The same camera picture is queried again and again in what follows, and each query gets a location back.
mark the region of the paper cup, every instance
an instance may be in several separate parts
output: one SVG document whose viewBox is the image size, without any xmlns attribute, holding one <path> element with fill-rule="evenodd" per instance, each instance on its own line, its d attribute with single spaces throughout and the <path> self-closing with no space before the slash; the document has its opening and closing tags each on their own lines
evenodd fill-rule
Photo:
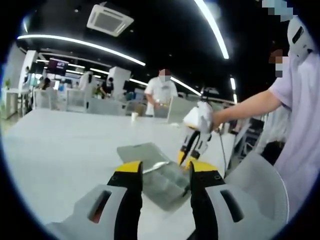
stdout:
<svg viewBox="0 0 320 240">
<path fill-rule="evenodd" d="M 230 123 L 226 122 L 224 124 L 224 131 L 223 134 L 227 134 L 229 132 L 229 128 L 230 128 Z"/>
<path fill-rule="evenodd" d="M 138 113 L 137 112 L 133 112 L 131 113 L 131 121 L 134 122 L 138 117 Z"/>
</svg>

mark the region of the cable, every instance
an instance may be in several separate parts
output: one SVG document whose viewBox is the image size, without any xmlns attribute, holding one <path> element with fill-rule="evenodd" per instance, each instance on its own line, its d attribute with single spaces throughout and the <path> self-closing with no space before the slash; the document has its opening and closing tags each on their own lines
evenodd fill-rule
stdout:
<svg viewBox="0 0 320 240">
<path fill-rule="evenodd" d="M 221 142 L 221 147 L 222 147 L 222 153 L 223 153 L 224 176 L 226 176 L 226 172 L 227 172 L 227 160 L 226 160 L 225 148 L 224 148 L 224 144 L 223 144 L 223 141 L 222 141 L 222 135 L 221 135 L 220 129 L 218 130 L 218 134 L 219 134 L 219 137 L 220 137 L 220 142 Z"/>
</svg>

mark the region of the white robotic arm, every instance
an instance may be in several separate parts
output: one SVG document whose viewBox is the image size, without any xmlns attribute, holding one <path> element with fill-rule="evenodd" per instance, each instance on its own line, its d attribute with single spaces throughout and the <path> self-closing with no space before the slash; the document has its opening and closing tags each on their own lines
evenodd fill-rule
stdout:
<svg viewBox="0 0 320 240">
<path fill-rule="evenodd" d="M 184 124 L 201 133 L 211 133 L 213 127 L 213 109 L 209 103 L 199 101 L 183 119 Z"/>
</svg>

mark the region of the black ceiling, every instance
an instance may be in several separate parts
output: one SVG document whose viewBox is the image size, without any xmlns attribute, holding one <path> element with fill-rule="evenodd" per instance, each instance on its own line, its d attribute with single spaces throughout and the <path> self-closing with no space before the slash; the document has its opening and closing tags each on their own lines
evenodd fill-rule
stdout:
<svg viewBox="0 0 320 240">
<path fill-rule="evenodd" d="M 220 98 L 232 100 L 230 75 L 240 100 L 265 90 L 275 80 L 268 64 L 272 41 L 287 48 L 287 22 L 268 15 L 255 0 L 216 0 L 216 21 L 229 53 L 224 59 L 208 22 L 194 0 L 109 0 L 127 11 L 134 22 L 119 37 L 86 28 L 96 0 L 48 0 L 30 15 L 28 34 L 49 34 L 84 40 L 124 53 L 146 63 L 141 66 L 90 47 L 52 39 L 19 40 L 24 48 L 59 50 L 67 55 L 120 66 L 137 80 L 148 82 L 162 68 L 195 88 L 215 87 Z"/>
</svg>

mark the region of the robotic arm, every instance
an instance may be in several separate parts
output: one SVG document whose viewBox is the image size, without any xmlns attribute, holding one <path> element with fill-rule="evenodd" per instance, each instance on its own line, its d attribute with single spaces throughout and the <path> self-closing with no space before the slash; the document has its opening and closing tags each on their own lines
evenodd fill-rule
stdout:
<svg viewBox="0 0 320 240">
<path fill-rule="evenodd" d="M 187 126 L 187 130 L 178 155 L 178 164 L 181 165 L 191 151 L 185 166 L 188 169 L 190 161 L 198 160 L 208 148 L 207 143 L 211 139 L 213 128 L 213 109 L 207 102 L 199 101 L 197 106 L 185 116 L 183 122 Z"/>
<path fill-rule="evenodd" d="M 60 240 L 137 240 L 142 176 L 140 161 L 120 166 L 107 185 L 94 188 L 71 216 L 47 229 Z M 190 162 L 190 189 L 196 239 L 269 240 L 285 224 L 263 216 L 252 197 L 225 184 L 208 163 Z"/>
</svg>

